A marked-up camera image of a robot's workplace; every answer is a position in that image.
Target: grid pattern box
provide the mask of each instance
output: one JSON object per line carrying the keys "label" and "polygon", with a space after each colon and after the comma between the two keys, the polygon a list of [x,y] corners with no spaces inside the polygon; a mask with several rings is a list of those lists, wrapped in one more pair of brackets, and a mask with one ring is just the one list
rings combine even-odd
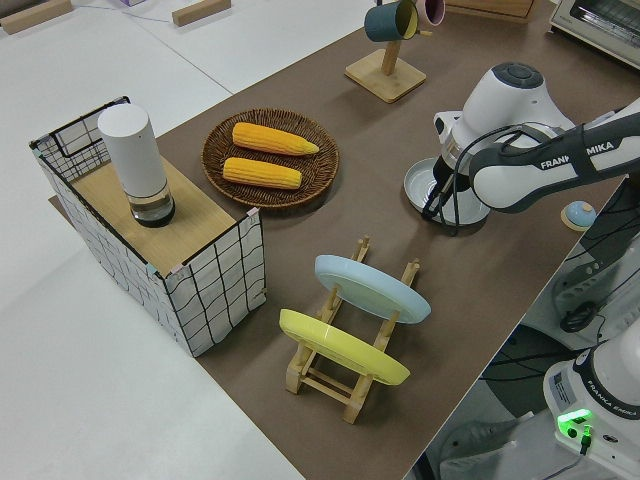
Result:
{"label": "grid pattern box", "polygon": [[167,275],[131,246],[74,188],[110,161],[97,119],[121,97],[31,142],[69,220],[115,282],[175,341],[198,356],[266,301],[262,221],[257,209],[184,259]]}

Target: plate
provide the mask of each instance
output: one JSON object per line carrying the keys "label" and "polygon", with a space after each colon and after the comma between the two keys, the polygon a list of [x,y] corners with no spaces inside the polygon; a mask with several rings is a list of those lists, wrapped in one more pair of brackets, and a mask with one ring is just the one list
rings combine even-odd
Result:
{"label": "plate", "polygon": [[[436,164],[435,158],[420,160],[407,171],[404,177],[404,191],[409,198],[411,205],[422,213],[427,197],[436,186],[436,179],[433,176],[433,167]],[[455,222],[453,209],[453,198],[444,204],[444,218],[448,223]],[[478,200],[472,189],[458,193],[458,211],[460,225],[471,225],[483,220],[489,214],[489,207]]]}
{"label": "plate", "polygon": [[280,328],[320,355],[377,382],[400,385],[409,376],[404,365],[373,345],[308,315],[283,309]]}
{"label": "plate", "polygon": [[[231,136],[237,122],[255,123],[300,135],[320,150],[314,155],[293,156],[237,147]],[[229,157],[244,157],[300,170],[302,184],[297,190],[283,190],[229,182],[222,178],[222,168]],[[292,209],[321,198],[338,172],[339,158],[335,141],[318,123],[296,112],[272,108],[249,110],[226,119],[209,134],[202,150],[205,174],[215,188],[240,203],[267,210]]]}
{"label": "plate", "polygon": [[400,312],[398,323],[420,323],[431,313],[431,306],[418,292],[397,278],[364,263],[335,255],[316,258],[316,277],[338,296],[365,312],[389,319]]}

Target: round wicker tray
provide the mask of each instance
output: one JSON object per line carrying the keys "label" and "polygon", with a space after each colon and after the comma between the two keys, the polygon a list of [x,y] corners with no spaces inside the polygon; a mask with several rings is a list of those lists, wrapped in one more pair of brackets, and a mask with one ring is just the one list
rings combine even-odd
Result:
{"label": "round wicker tray", "polygon": [[[320,151],[314,155],[295,157],[237,147],[231,136],[237,122],[256,123],[300,135],[315,143]],[[228,182],[222,178],[222,168],[229,157],[244,157],[295,168],[302,172],[302,184],[297,190],[282,190]],[[214,187],[227,197],[245,205],[285,210],[307,205],[320,197],[335,178],[339,157],[333,138],[313,120],[287,110],[261,108],[236,114],[214,128],[204,143],[202,165]]]}

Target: corn cob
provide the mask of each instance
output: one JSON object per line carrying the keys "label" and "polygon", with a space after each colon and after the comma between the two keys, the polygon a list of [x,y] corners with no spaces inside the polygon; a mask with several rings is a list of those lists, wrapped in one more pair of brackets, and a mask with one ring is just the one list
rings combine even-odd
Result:
{"label": "corn cob", "polygon": [[300,188],[302,183],[299,170],[240,157],[227,158],[222,168],[222,178],[234,183],[286,190]]}
{"label": "corn cob", "polygon": [[309,155],[317,153],[317,145],[299,135],[276,128],[238,122],[233,126],[233,143],[238,147],[283,155]]}

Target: brown table mat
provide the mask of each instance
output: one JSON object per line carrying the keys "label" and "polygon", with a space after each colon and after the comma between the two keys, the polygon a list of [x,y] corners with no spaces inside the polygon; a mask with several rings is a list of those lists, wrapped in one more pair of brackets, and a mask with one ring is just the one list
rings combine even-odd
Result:
{"label": "brown table mat", "polygon": [[[451,14],[432,37],[404,42],[400,58],[427,81],[395,104],[344,76],[347,65],[380,48],[360,30],[159,139],[162,154],[233,215],[246,208],[220,195],[200,165],[204,140],[219,122],[252,108],[290,109],[323,125],[340,148],[324,206],[264,218],[267,303],[198,359],[305,477],[402,478],[578,240],[561,223],[561,208],[576,199],[599,208],[617,186],[610,180],[554,194],[517,215],[492,212],[479,231],[457,238],[423,222],[403,192],[406,171],[439,152],[434,114],[460,110],[498,63],[538,68],[576,123],[640,96],[636,71],[547,33],[552,7],[539,2],[527,25]],[[349,256],[363,234],[371,235],[367,263],[386,273],[399,277],[407,261],[421,260],[414,287],[433,313],[422,324],[396,327],[387,351],[412,374],[398,387],[374,385],[348,425],[331,398],[285,391],[296,346],[279,330],[278,314],[283,307],[314,314],[326,295],[314,278],[315,257]],[[335,325],[373,340],[378,323],[342,308]]]}

